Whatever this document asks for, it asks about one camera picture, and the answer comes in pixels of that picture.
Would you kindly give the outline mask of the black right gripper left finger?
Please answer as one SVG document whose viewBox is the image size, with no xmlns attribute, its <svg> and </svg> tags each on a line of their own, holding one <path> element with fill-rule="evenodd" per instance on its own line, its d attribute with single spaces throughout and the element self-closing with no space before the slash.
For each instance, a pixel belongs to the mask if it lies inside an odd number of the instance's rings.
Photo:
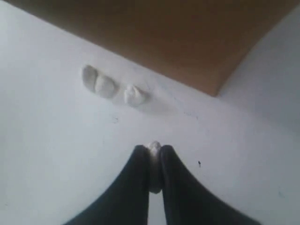
<svg viewBox="0 0 300 225">
<path fill-rule="evenodd" d="M 146 225 L 149 208 L 149 155 L 135 146 L 110 187 L 67 225 Z"/>
</svg>

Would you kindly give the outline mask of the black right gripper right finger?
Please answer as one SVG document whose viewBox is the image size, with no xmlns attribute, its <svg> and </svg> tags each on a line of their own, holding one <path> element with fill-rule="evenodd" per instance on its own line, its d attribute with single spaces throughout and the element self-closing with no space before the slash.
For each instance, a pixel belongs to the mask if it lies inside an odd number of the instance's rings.
<svg viewBox="0 0 300 225">
<path fill-rule="evenodd" d="M 169 225 L 256 225 L 258 222 L 207 190 L 170 145 L 160 151 L 163 199 Z"/>
</svg>

